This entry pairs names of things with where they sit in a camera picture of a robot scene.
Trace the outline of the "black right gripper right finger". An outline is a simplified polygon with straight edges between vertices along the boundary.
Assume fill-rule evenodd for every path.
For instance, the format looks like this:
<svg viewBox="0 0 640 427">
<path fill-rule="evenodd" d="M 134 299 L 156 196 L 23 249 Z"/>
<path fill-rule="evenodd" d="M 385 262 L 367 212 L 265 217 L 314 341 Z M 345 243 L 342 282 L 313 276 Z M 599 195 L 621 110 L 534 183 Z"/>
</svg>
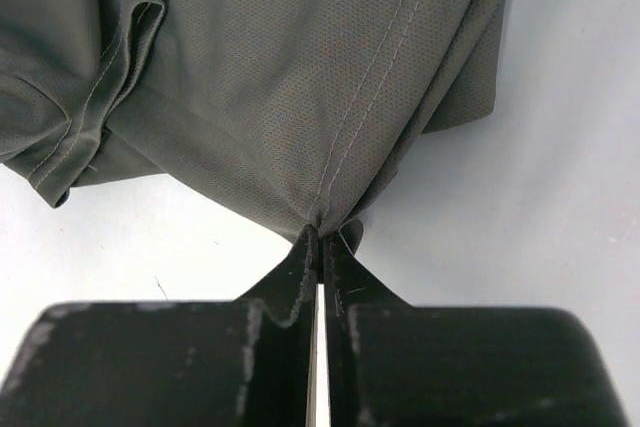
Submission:
<svg viewBox="0 0 640 427">
<path fill-rule="evenodd" d="M 334 426 L 624 426 L 596 343 L 554 308 L 414 307 L 323 242 Z"/>
</svg>

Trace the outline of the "grey t-shirt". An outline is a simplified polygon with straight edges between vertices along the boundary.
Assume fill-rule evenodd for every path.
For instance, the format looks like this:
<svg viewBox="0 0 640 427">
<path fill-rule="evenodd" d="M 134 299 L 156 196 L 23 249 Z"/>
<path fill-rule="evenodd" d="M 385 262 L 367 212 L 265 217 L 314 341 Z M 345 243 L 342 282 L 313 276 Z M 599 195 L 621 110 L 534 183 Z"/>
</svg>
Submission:
<svg viewBox="0 0 640 427">
<path fill-rule="evenodd" d="M 165 173 L 286 239 L 489 115 L 506 0 L 1 0 L 1 160 L 52 207 Z"/>
</svg>

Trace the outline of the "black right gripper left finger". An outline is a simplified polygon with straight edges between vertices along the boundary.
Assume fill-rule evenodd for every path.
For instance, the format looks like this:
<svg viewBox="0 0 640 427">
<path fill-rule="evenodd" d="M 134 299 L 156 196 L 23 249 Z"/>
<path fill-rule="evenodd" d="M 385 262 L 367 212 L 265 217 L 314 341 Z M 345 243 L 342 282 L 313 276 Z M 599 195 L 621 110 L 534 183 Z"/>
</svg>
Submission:
<svg viewBox="0 0 640 427">
<path fill-rule="evenodd" d="M 1 387 L 5 426 L 311 426 L 317 233 L 232 301 L 45 309 Z"/>
</svg>

